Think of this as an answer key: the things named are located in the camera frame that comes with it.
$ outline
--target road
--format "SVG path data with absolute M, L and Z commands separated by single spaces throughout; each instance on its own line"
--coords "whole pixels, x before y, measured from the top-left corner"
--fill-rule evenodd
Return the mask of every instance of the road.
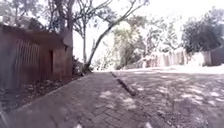
M 221 67 L 96 72 L 8 114 L 16 128 L 223 128 Z

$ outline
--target sky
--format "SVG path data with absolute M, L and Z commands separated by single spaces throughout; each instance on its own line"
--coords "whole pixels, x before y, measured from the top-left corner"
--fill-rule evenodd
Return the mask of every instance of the sky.
M 111 7 L 115 10 L 124 8 L 124 1 L 120 0 L 118 3 L 112 3 Z M 135 14 L 149 16 L 150 14 L 155 16 L 167 16 L 167 15 L 181 15 L 183 20 L 187 20 L 192 16 L 200 16 L 210 10 L 213 6 L 217 8 L 224 8 L 224 0 L 150 0 L 150 4 L 141 8 Z M 106 29 L 106 25 L 102 24 L 100 30 L 89 29 L 87 36 L 87 56 L 90 54 L 91 43 L 93 38 L 97 38 L 102 30 Z M 105 42 L 112 42 L 111 37 L 106 37 Z M 102 44 L 97 49 L 94 58 L 98 58 L 103 55 L 104 47 Z M 74 55 L 80 60 L 82 59 L 82 41 L 79 36 L 74 35 Z

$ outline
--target tree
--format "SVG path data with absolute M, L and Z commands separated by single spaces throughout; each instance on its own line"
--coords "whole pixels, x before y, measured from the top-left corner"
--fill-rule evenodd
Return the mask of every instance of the tree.
M 18 27 L 27 20 L 28 13 L 37 16 L 37 12 L 42 10 L 38 0 L 4 0 L 0 2 L 0 7 L 3 22 Z
M 76 13 L 75 17 L 80 17 L 77 18 L 74 21 L 74 30 L 81 36 L 83 40 L 83 61 L 86 63 L 86 29 L 88 23 L 92 20 L 95 19 L 96 16 L 101 16 L 102 11 L 101 10 L 106 10 L 108 9 L 108 5 L 112 2 L 112 0 L 106 0 L 103 3 L 98 4 L 97 6 L 93 6 L 93 0 L 78 0 L 77 7 L 78 12 Z
M 224 10 L 215 8 L 200 20 L 190 19 L 182 36 L 187 52 L 209 51 L 220 46 L 223 42 L 220 21 L 224 21 Z
M 144 6 L 147 3 L 148 3 L 147 0 L 144 0 L 143 2 L 140 1 L 140 4 L 138 4 L 137 0 L 131 0 L 130 7 L 127 9 L 127 11 L 122 16 L 120 16 L 118 18 L 116 16 L 108 16 L 108 15 L 106 15 L 106 17 L 104 17 L 102 15 L 100 16 L 100 18 L 102 18 L 108 22 L 108 27 L 96 40 L 96 43 L 92 48 L 90 57 L 84 66 L 84 70 L 88 70 L 99 44 L 101 43 L 102 39 L 110 32 L 110 30 L 113 29 L 115 26 L 117 26 L 120 22 L 124 21 L 127 17 L 129 17 L 136 10 L 138 10 L 139 8 L 141 8 L 142 6 Z
M 127 28 L 119 28 L 118 26 L 113 31 L 114 44 L 107 47 L 106 53 L 100 60 L 99 69 L 102 70 L 112 66 L 120 69 L 138 61 L 144 51 L 140 30 L 146 26 L 147 22 L 146 17 L 142 16 L 133 16 L 122 22 L 127 24 L 125 25 Z
M 146 55 L 150 55 L 153 51 L 168 52 L 179 47 L 177 43 L 177 34 L 174 28 L 176 21 L 176 18 L 150 18 L 145 41 Z

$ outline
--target tree branch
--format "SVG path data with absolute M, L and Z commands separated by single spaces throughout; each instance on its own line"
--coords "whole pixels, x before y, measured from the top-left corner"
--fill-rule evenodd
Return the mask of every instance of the tree branch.
M 131 7 L 126 11 L 126 13 L 121 16 L 117 21 L 109 24 L 108 28 L 99 36 L 99 38 L 97 39 L 96 41 L 96 45 L 95 47 L 93 48 L 93 51 L 91 52 L 91 55 L 87 61 L 87 64 L 85 66 L 85 68 L 88 68 L 91 64 L 91 61 L 93 59 L 93 56 L 96 52 L 96 49 L 98 48 L 100 42 L 102 41 L 102 39 L 108 34 L 108 32 L 116 25 L 118 25 L 121 21 L 123 21 L 125 18 L 127 18 L 128 16 L 130 16 L 133 12 L 135 12 L 136 10 L 138 10 L 139 8 L 141 8 L 142 6 L 144 6 L 147 1 L 145 1 L 143 4 L 137 6 L 136 8 L 133 9 L 135 3 L 136 3 L 137 0 L 134 0 L 133 2 L 131 2 Z

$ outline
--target driveway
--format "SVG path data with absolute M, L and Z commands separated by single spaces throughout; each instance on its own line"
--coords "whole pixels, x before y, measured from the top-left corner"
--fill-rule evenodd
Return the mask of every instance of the driveway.
M 115 71 L 73 81 L 11 113 L 16 128 L 223 128 L 219 69 L 169 67 Z M 0 127 L 6 127 L 0 121 Z

